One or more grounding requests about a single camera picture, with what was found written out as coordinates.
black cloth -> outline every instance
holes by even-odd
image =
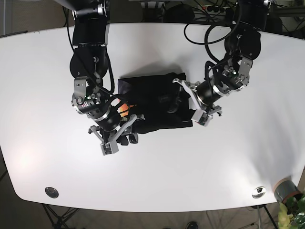
[[[142,76],[118,80],[119,94],[123,94],[130,108],[129,114],[144,115],[145,120],[133,124],[135,132],[146,134],[159,129],[192,127],[193,111],[189,110],[189,95],[180,91],[180,85],[173,79],[185,80],[184,73]],[[179,107],[169,113],[179,95]]]

metal bracket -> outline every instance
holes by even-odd
[[[219,116],[222,115],[220,106],[213,106],[213,108],[210,109],[199,101],[194,90],[196,90],[196,87],[200,84],[200,82],[189,83],[185,80],[174,79],[173,83],[180,84],[184,88],[184,90],[191,96],[191,99],[197,108],[197,110],[192,116],[193,121],[199,123],[200,125],[207,126],[213,118],[214,113],[218,113]]]
[[[242,58],[242,62],[240,64],[238,71],[239,72],[238,82],[243,83],[243,85],[245,86],[249,84],[249,78],[250,78],[249,72],[252,67],[252,64],[253,64],[252,60],[245,57]]]
[[[129,120],[126,123],[124,123],[117,132],[111,131],[110,137],[108,138],[108,142],[104,141],[103,137],[97,132],[99,128],[94,125],[90,127],[89,134],[94,133],[98,137],[98,139],[100,139],[100,141],[102,142],[101,149],[103,155],[114,154],[119,151],[118,143],[116,142],[116,140],[124,133],[124,131],[129,126],[131,126],[136,121],[136,119],[137,119],[137,115],[133,114],[130,116]]]
[[[87,77],[80,77],[74,80],[74,96],[78,105],[81,105],[86,96]]]
[[[178,83],[184,88],[184,90],[191,96],[191,99],[194,102],[197,109],[201,109],[201,110],[206,109],[206,106],[203,105],[198,100],[196,93],[192,90],[192,88],[196,88],[196,84],[190,84],[189,82],[187,82],[185,80],[179,80],[178,78],[174,79],[173,83]]]

black robot arm segment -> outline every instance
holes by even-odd
[[[240,91],[249,84],[250,69],[261,51],[261,34],[266,25],[266,18],[271,0],[238,0],[234,19],[240,19],[231,35],[225,39],[226,54],[216,63],[207,61],[203,83],[190,83],[175,79],[191,96],[196,106],[192,120],[207,126],[214,113],[222,114],[221,107],[214,102],[231,91]]]
[[[122,95],[113,94],[114,78],[106,47],[109,1],[92,1],[85,8],[73,11],[73,16],[75,27],[71,42],[73,57],[70,62],[70,72],[74,77],[72,106],[98,125],[91,126],[88,132],[100,139],[103,154],[113,154],[119,151],[118,143],[128,145],[127,136],[131,143],[137,143],[132,124],[143,117],[121,117],[118,112],[127,103]],[[107,70],[111,80],[109,90],[103,87],[103,77]],[[119,100],[118,104],[112,105],[116,99]]]

black cable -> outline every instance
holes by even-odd
[[[210,32],[211,32],[211,30],[212,30],[213,28],[215,28],[215,25],[210,26],[210,27],[207,29],[207,31],[205,32],[205,35],[204,35],[204,42],[205,42],[205,43],[208,43],[208,36],[209,36],[209,34],[210,34]],[[205,50],[206,50],[206,52],[208,53],[209,57],[210,57],[213,61],[215,61],[216,63],[219,63],[219,60],[211,53],[211,50],[210,50],[210,48],[209,48],[209,45],[205,45],[204,47],[205,47]]]
[[[63,14],[65,15],[65,23],[64,23],[63,27],[66,27],[66,25],[67,25],[67,12],[66,12],[64,7],[62,7],[62,11],[63,11]]]
[[[0,182],[2,181],[2,179],[5,177],[5,175],[8,173],[8,170],[6,169],[5,172],[2,174],[2,176],[0,177]]]
[[[273,6],[278,6],[278,7],[287,7],[287,6],[279,5],[279,4],[275,4],[275,3],[271,3],[271,5],[273,5]]]
[[[282,23],[282,25],[283,25],[283,27],[287,30],[287,32],[290,32],[290,31],[286,28],[286,26],[284,25],[284,23]]]
[[[275,221],[273,220],[272,216],[270,215],[270,212],[268,211],[268,208],[266,207],[266,205],[264,206],[264,208],[265,208],[265,211],[267,212],[267,214],[268,214],[268,216],[269,216],[269,219],[271,220],[271,222],[272,222],[274,228],[275,228],[275,229],[278,229],[278,227],[277,227]]]
[[[71,42],[71,37],[70,37],[70,32],[69,32],[69,9],[68,9],[68,11],[67,11],[67,17],[66,17],[66,18],[67,18],[67,33],[68,33],[68,38],[69,38],[70,46],[71,46],[71,48],[72,48],[73,53],[74,53],[75,56],[78,58],[78,60],[81,62],[81,64],[82,64],[84,70],[85,70],[86,73],[88,74],[88,78],[91,79],[91,81],[93,82],[93,84],[94,84],[95,86],[97,86],[97,87],[98,87],[101,91],[103,91],[104,93],[106,93],[106,94],[108,94],[108,95],[110,95],[110,96],[113,96],[113,97],[116,98],[116,99],[123,100],[123,101],[126,103],[126,105],[128,106],[128,109],[130,109],[130,106],[128,105],[127,101],[125,101],[125,100],[122,99],[121,97],[118,97],[118,96],[114,95],[114,94],[111,92],[112,90],[114,91],[114,87],[111,89],[111,91],[108,91],[106,88],[104,88],[104,87],[102,87],[102,86],[100,86],[100,85],[98,85],[98,84],[96,83],[96,81],[94,80],[94,77],[95,77],[95,76],[94,76],[93,74],[90,73],[90,71],[89,71],[89,70],[87,69],[87,67],[85,66],[85,63],[82,61],[82,59],[80,58],[80,56],[78,56],[78,54],[75,52],[75,50],[74,50],[74,48],[73,48],[73,44],[72,44],[72,42]],[[106,58],[107,58],[107,61],[109,61],[109,62],[108,62],[108,70],[109,70],[109,75],[110,75],[110,81],[111,81],[111,84],[114,85],[114,78],[113,78],[113,73],[112,73],[110,58],[109,58],[109,56],[108,56],[107,49],[106,49]]]
[[[295,28],[294,31],[296,31],[304,21],[305,21],[305,19],[303,19],[303,20],[298,24],[298,26]]]
[[[106,51],[106,59],[107,59],[107,62],[108,62],[108,71],[109,71],[109,76],[110,76],[110,85],[111,85],[110,93],[113,94],[115,85],[114,85],[113,71],[112,71],[112,67],[111,67],[110,58],[109,58],[109,55],[108,55],[107,46],[105,46],[105,51]]]
[[[201,42],[193,42],[192,40],[190,40],[187,36],[186,36],[186,28],[190,25],[190,23],[186,24],[185,28],[184,28],[184,36],[185,38],[190,42],[190,43],[193,43],[193,44],[197,44],[197,45],[208,45],[208,44],[215,44],[215,43],[218,43],[224,39],[226,39],[227,37],[229,37],[233,32],[235,32],[235,30],[237,29],[239,23],[240,23],[240,20],[241,20],[241,16],[242,16],[242,5],[240,4],[240,1],[241,0],[238,0],[239,2],[239,15],[238,15],[238,19],[237,19],[237,22],[234,26],[234,28],[227,34],[225,35],[223,38],[220,38],[218,40],[215,40],[215,41],[212,41],[212,42],[204,42],[204,43],[201,43]]]

gray floor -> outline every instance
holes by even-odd
[[[63,26],[65,18],[61,6],[52,0],[12,2],[12,32],[37,31]],[[112,0],[112,22],[140,22],[142,10],[137,2]],[[0,174],[4,165],[0,161]],[[277,220],[277,204],[267,206]],[[66,208],[54,206],[60,215]],[[263,228],[274,228],[267,214],[261,210]],[[257,212],[250,207],[217,211],[182,213],[129,213],[81,209],[68,225],[78,229],[183,229],[189,221],[197,221],[201,229],[239,229],[257,222]],[[42,205],[21,200],[14,192],[8,175],[0,183],[0,228],[50,229],[51,224]]]

